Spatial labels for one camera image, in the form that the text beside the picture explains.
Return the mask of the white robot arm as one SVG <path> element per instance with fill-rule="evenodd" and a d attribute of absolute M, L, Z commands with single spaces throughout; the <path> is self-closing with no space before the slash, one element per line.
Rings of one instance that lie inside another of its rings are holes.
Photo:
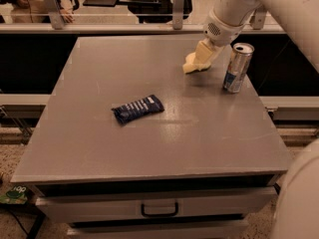
<path fill-rule="evenodd" d="M 319 68 L 319 0 L 217 0 L 204 28 L 209 49 L 230 44 L 254 9 L 264 6 L 315 68 Z M 291 163 L 281 185 L 270 239 L 319 239 L 319 139 Z"/>

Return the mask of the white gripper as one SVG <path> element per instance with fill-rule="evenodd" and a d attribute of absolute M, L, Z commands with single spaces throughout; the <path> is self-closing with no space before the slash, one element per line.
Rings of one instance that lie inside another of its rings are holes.
<path fill-rule="evenodd" d="M 194 62 L 197 65 L 210 65 L 241 33 L 249 11 L 243 9 L 212 8 L 203 25 L 205 39 L 198 42 L 195 48 Z"/>

